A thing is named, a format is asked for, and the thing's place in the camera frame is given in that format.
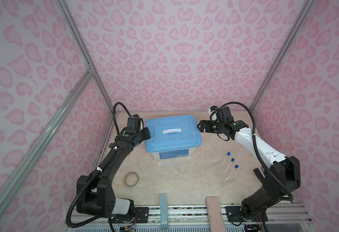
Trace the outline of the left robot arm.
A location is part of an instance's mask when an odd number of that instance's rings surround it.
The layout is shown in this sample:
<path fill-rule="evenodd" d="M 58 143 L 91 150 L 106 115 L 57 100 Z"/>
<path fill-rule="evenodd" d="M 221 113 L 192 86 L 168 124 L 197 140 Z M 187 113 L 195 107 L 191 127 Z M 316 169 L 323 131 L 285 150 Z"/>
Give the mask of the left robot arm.
<path fill-rule="evenodd" d="M 122 216 L 124 220 L 134 217 L 133 200 L 119 198 L 112 187 L 115 174 L 125 158 L 141 142 L 151 138 L 150 131 L 143 125 L 143 119 L 138 115 L 128 118 L 127 126 L 119 132 L 111 144 L 111 150 L 101 164 L 88 176 L 80 176 L 77 181 L 76 197 L 67 213 L 68 222 L 74 209 L 80 214 L 93 216 L 82 226 L 99 218 Z"/>

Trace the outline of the blue plastic lid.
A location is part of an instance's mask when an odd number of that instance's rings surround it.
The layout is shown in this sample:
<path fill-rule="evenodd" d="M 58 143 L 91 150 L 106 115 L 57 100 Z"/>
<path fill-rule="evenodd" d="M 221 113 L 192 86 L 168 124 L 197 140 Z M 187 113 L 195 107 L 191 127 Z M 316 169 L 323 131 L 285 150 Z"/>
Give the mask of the blue plastic lid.
<path fill-rule="evenodd" d="M 151 135 L 145 141 L 149 153 L 197 148 L 202 144 L 201 132 L 193 115 L 149 119 L 145 126 Z"/>

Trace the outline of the white plastic bin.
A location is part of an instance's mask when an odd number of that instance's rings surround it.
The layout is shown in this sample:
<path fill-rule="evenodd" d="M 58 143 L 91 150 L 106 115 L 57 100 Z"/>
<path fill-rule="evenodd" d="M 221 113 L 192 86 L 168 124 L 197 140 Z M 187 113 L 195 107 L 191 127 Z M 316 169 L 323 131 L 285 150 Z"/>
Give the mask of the white plastic bin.
<path fill-rule="evenodd" d="M 154 160 L 168 160 L 174 158 L 183 158 L 193 156 L 197 148 L 185 148 L 180 150 L 171 150 L 163 152 L 150 153 Z"/>

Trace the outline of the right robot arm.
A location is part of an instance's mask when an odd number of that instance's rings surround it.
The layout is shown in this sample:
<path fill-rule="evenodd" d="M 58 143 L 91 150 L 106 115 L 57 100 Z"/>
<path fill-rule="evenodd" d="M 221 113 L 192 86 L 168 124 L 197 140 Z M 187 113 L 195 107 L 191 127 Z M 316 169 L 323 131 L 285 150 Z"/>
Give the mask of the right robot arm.
<path fill-rule="evenodd" d="M 199 131 L 225 135 L 228 140 L 239 143 L 251 152 L 262 167 L 254 169 L 262 187 L 242 201 L 237 217 L 244 221 L 260 218 L 262 222 L 266 222 L 266 211 L 270 207 L 282 201 L 294 201 L 292 192 L 301 185 L 299 160 L 280 153 L 257 136 L 255 120 L 250 110 L 247 112 L 252 126 L 242 120 L 236 121 L 227 103 L 221 107 L 212 106 L 209 112 L 209 120 L 201 120 L 197 125 Z"/>

